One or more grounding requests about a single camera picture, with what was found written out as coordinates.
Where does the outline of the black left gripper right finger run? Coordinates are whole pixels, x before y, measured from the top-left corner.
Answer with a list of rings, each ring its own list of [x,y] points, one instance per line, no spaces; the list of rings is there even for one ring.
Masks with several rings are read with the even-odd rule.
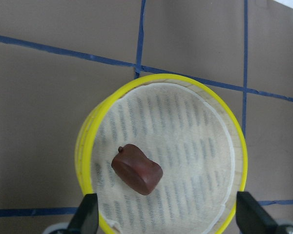
[[[277,224],[249,192],[237,192],[235,219],[243,234],[287,233],[287,227]]]

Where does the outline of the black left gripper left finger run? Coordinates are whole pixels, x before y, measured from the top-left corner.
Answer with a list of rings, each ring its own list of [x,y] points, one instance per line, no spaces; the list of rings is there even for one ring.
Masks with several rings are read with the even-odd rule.
[[[99,227],[97,194],[86,194],[68,224],[69,234],[96,234]]]

